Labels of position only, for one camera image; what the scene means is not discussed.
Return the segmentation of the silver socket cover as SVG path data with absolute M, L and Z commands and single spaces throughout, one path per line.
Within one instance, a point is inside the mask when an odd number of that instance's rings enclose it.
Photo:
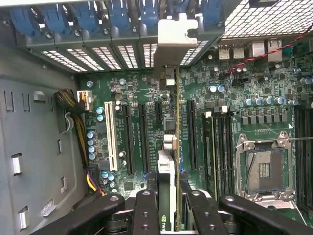
M 286 196 L 283 193 L 282 198 L 277 198 L 275 195 L 263 195 L 260 197 L 254 197 L 251 199 L 254 203 L 263 206 L 269 210 L 275 211 L 287 218 L 300 222 L 304 225 L 308 225 L 303 217 L 300 209 L 293 200 L 293 196 Z

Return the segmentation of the white power connector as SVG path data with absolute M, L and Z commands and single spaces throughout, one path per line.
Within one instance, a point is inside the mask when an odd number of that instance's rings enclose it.
M 93 94 L 91 90 L 77 91 L 78 102 L 84 105 L 85 111 L 93 111 Z

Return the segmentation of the black silver PC case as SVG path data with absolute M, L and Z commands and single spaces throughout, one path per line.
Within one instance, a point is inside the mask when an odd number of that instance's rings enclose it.
M 78 77 L 93 73 L 154 71 L 158 24 L 141 22 L 139 0 L 126 0 L 130 28 L 111 25 L 111 0 L 0 0 L 0 235 L 32 232 L 108 194 L 90 182 L 86 111 L 78 102 Z M 250 62 L 268 62 L 267 42 L 282 40 L 277 51 L 310 40 L 313 45 L 313 0 L 221 0 L 220 21 L 203 26 L 202 0 L 158 0 L 159 21 L 196 20 L 188 37 L 197 46 L 179 65 L 189 68 L 218 45 L 243 45 L 244 59 L 235 59 L 229 72 Z M 93 3 L 100 30 L 89 33 L 75 17 L 73 4 Z M 62 4 L 71 33 L 60 35 L 46 25 L 43 6 Z M 41 36 L 19 33 L 10 8 L 30 6 Z M 265 54 L 253 58 L 252 42 L 264 41 Z M 65 113 L 74 127 L 66 129 Z M 185 225 L 181 195 L 180 229 L 160 235 L 199 235 Z

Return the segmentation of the short black expansion slot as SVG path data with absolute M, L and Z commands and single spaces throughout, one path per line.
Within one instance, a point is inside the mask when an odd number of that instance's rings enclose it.
M 162 102 L 155 101 L 155 119 L 156 123 L 161 123 L 163 118 Z

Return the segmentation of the white expansion slot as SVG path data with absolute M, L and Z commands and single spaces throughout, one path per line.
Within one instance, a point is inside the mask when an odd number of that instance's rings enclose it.
M 104 109 L 110 171 L 117 171 L 118 163 L 114 103 L 112 101 L 104 102 Z

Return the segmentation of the CPU socket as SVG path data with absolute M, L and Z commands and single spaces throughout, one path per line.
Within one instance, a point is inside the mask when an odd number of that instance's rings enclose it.
M 246 157 L 249 151 L 256 151 L 245 199 L 275 195 L 282 198 L 295 197 L 293 180 L 293 159 L 291 141 L 286 131 L 281 131 L 274 138 L 249 139 L 240 133 L 235 147 L 235 166 L 237 177 L 237 194 L 243 197 L 248 164 Z

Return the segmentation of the green motherboard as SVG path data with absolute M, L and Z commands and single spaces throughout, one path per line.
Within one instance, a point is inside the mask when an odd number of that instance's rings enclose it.
M 301 111 L 313 109 L 313 45 L 310 40 L 298 42 L 282 50 L 281 62 L 260 60 L 250 62 L 229 72 L 235 64 L 233 47 L 230 59 L 220 60 L 218 49 L 211 50 L 194 66 L 179 70 L 180 93 L 180 168 L 188 177 L 191 189 L 202 189 L 218 199 L 218 168 L 216 145 L 216 121 L 220 115 L 220 143 L 222 143 L 221 116 L 225 115 L 225 141 L 227 142 L 227 112 L 232 113 L 234 192 L 237 194 L 235 147 L 240 133 L 249 139 L 274 138 L 286 131 L 295 138 L 294 107 Z M 135 190 L 146 189 L 148 173 L 157 174 L 159 186 L 158 153 L 163 144 L 163 119 L 156 123 L 155 101 L 162 102 L 163 117 L 170 112 L 169 92 L 160 88 L 159 79 L 151 70 L 93 73 L 78 77 L 80 90 L 91 90 L 93 111 L 86 112 L 87 148 L 90 161 L 90 182 L 105 193 L 119 193 L 128 198 Z M 191 169 L 187 127 L 187 101 L 194 100 L 196 109 L 196 136 L 198 168 Z M 105 123 L 104 102 L 112 101 L 115 106 L 115 125 L 118 170 L 110 171 Z M 143 172 L 138 105 L 145 104 L 149 140 L 150 169 Z M 125 132 L 122 105 L 129 105 L 133 129 L 135 173 L 127 172 Z M 296 198 L 295 141 L 291 141 L 293 180 Z M 223 187 L 222 145 L 221 177 Z M 307 150 L 307 201 L 306 214 L 303 199 L 300 212 L 308 226 L 313 228 L 313 211 L 310 203 L 310 170 Z

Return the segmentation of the silver rear port block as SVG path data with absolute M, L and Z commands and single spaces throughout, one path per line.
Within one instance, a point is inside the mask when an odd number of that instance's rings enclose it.
M 228 45 L 218 45 L 218 52 L 220 60 L 230 59 L 230 49 Z
M 250 52 L 253 58 L 263 57 L 265 54 L 265 42 L 264 41 L 252 42 Z
M 233 58 L 234 59 L 245 58 L 245 49 L 243 45 L 233 45 Z
M 282 40 L 280 39 L 270 39 L 267 42 L 268 52 L 275 51 L 275 53 L 268 54 L 268 62 L 281 62 L 282 61 L 282 51 L 277 51 L 282 46 Z

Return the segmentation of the blue card retention clip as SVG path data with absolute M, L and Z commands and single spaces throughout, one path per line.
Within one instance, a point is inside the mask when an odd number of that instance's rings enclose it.
M 43 13 L 50 31 L 60 35 L 69 35 L 71 33 L 69 21 L 62 4 L 44 5 Z
M 78 2 L 73 4 L 75 17 L 80 27 L 89 33 L 96 33 L 100 30 L 100 24 L 93 3 Z
M 112 26 L 120 30 L 128 30 L 130 28 L 126 0 L 109 1 L 107 4 L 107 10 Z
M 29 37 L 41 36 L 40 27 L 30 6 L 11 7 L 10 16 L 15 29 L 19 33 Z
M 141 22 L 148 29 L 154 28 L 159 21 L 158 0 L 139 0 L 139 6 Z
M 222 3 L 221 0 L 202 0 L 201 12 L 203 15 L 203 26 L 205 30 L 216 25 L 220 21 Z

